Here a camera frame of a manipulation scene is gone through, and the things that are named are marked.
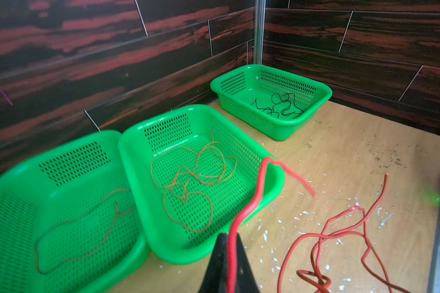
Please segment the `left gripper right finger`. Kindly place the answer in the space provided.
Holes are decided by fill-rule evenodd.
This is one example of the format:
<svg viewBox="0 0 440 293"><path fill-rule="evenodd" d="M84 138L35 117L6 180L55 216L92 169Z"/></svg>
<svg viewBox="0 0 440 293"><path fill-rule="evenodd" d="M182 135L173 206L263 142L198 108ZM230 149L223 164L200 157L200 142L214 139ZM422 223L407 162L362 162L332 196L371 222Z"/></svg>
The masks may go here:
<svg viewBox="0 0 440 293"><path fill-rule="evenodd" d="M237 234L237 281L235 285L236 293L259 293L259 288L242 243L242 239Z"/></svg>

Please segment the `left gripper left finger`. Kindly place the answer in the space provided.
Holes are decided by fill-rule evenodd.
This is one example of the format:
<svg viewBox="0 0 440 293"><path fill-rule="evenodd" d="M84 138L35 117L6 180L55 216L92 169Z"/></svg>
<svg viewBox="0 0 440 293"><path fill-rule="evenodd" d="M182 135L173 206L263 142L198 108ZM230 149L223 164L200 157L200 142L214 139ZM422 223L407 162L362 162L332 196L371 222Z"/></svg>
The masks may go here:
<svg viewBox="0 0 440 293"><path fill-rule="evenodd" d="M218 234L198 293L226 293L228 275L228 235Z"/></svg>

